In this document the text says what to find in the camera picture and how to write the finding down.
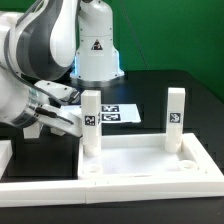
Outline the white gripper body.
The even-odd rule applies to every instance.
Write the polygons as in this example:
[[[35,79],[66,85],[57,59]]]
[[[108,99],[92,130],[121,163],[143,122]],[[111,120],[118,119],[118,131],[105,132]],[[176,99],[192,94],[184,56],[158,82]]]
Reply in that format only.
[[[44,104],[35,108],[39,122],[76,137],[82,135],[82,120],[65,110]]]

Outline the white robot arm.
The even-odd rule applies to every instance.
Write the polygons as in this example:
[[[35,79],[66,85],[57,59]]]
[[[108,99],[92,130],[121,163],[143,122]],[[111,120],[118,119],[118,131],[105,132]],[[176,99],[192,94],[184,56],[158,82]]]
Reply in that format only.
[[[103,0],[36,0],[24,13],[0,11],[0,123],[28,136],[41,125],[74,136],[82,120],[50,104],[74,102],[79,92],[58,84],[102,87],[124,72],[113,44],[113,12]]]

